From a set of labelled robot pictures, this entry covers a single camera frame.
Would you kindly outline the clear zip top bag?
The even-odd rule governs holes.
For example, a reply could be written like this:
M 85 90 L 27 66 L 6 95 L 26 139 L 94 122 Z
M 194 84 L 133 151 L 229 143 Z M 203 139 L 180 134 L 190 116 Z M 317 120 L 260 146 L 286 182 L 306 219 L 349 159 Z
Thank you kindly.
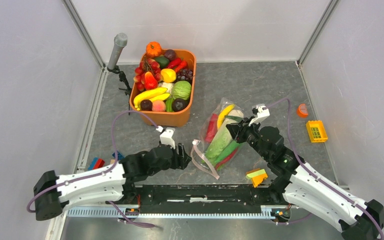
M 239 123 L 243 119 L 244 110 L 223 97 L 200 129 L 198 139 L 192 141 L 191 162 L 218 180 L 218 170 L 241 148 L 241 144 L 233 140 L 227 125 Z

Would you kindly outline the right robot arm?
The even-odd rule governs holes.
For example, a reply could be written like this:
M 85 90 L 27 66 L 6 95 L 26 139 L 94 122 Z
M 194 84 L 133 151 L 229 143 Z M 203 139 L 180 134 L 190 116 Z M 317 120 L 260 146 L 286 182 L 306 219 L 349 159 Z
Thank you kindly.
M 305 209 L 333 226 L 345 240 L 381 240 L 384 206 L 365 201 L 342 189 L 317 172 L 285 146 L 276 127 L 249 125 L 249 119 L 227 124 L 233 140 L 248 143 L 276 175 L 269 186 L 269 199 Z

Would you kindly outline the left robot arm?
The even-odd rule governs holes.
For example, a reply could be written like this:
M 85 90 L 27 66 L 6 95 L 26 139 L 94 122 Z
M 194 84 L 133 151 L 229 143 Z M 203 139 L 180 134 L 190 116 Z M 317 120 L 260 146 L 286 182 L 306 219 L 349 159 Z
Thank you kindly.
M 183 144 L 160 144 L 149 151 L 127 155 L 116 163 L 77 174 L 42 174 L 33 188 L 32 213 L 37 221 L 53 219 L 73 207 L 137 198 L 136 182 L 165 170 L 183 170 L 192 158 Z

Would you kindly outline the green zucchini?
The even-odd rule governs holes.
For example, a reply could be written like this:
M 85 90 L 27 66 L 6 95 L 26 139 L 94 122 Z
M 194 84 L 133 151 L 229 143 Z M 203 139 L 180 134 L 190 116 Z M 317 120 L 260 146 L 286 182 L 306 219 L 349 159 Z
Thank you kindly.
M 217 156 L 215 159 L 214 163 L 218 164 L 225 158 L 227 158 L 234 150 L 236 150 L 238 147 L 240 147 L 242 144 L 237 143 L 236 141 L 231 141 L 222 151 L 221 153 Z

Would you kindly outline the green napa cabbage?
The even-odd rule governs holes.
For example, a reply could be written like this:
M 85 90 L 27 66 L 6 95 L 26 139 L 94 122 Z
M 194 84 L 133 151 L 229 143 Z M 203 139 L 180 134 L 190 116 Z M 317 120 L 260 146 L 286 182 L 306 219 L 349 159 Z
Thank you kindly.
M 206 158 L 208 160 L 217 158 L 232 140 L 233 139 L 226 126 L 221 126 L 205 152 Z

